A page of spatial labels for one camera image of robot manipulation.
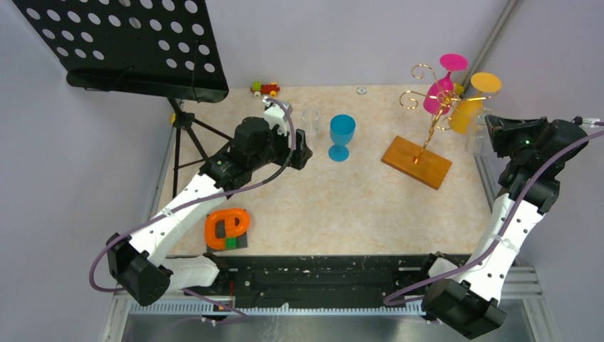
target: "wooden base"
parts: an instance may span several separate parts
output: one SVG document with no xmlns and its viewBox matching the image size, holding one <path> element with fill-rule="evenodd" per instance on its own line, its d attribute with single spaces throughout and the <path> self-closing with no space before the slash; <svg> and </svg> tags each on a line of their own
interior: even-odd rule
<svg viewBox="0 0 604 342">
<path fill-rule="evenodd" d="M 421 146 L 397 135 L 382 157 L 382 162 L 438 190 L 449 172 L 451 160 L 425 150 L 420 161 L 415 164 L 413 157 L 421 149 Z"/>
</svg>

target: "glass base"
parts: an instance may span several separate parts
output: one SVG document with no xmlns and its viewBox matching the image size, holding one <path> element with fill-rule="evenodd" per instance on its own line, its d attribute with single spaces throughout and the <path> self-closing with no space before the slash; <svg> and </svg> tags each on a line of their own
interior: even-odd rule
<svg viewBox="0 0 604 342">
<path fill-rule="evenodd" d="M 338 146 L 334 145 L 329 148 L 329 158 L 334 162 L 343 162 L 348 159 L 350 153 L 348 152 L 348 148 L 346 146 Z"/>
</svg>

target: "green block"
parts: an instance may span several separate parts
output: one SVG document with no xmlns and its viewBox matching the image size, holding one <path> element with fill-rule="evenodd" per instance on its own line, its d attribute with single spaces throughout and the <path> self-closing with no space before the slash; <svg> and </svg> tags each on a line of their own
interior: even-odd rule
<svg viewBox="0 0 604 342">
<path fill-rule="evenodd" d="M 226 249 L 236 249 L 237 248 L 237 238 L 236 237 L 227 237 L 224 240 L 224 247 Z"/>
</svg>

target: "clear glass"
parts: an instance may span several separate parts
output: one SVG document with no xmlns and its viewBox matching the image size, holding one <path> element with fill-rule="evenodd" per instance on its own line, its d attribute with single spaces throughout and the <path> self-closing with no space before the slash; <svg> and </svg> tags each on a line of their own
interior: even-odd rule
<svg viewBox="0 0 604 342">
<path fill-rule="evenodd" d="M 473 155 L 488 155 L 491 152 L 491 141 L 484 117 L 494 114 L 495 112 L 488 107 L 479 108 L 472 113 L 474 119 L 468 126 L 466 152 Z"/>
<path fill-rule="evenodd" d="M 319 132 L 319 122 L 321 114 L 318 109 L 306 108 L 302 112 L 302 129 L 307 137 L 314 137 Z"/>
</svg>

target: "pink wine glass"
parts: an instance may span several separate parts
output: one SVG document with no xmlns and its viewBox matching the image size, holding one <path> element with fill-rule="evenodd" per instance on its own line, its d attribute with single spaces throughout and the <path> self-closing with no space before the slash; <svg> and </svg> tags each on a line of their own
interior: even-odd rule
<svg viewBox="0 0 604 342">
<path fill-rule="evenodd" d="M 424 99 L 424 109 L 432 114 L 436 115 L 438 110 L 440 109 L 442 103 L 441 99 L 430 98 L 429 96 L 440 96 L 447 95 L 449 92 L 453 91 L 454 84 L 451 81 L 451 72 L 453 71 L 461 71 L 468 67 L 468 60 L 462 55 L 458 55 L 456 53 L 448 53 L 446 55 L 442 55 L 440 58 L 440 65 L 447 69 L 447 74 L 445 77 L 439 79 L 437 82 L 434 82 L 430 89 L 428 90 L 427 96 Z M 449 112 L 449 107 L 445 108 L 442 111 L 442 114 L 447 114 Z"/>
</svg>

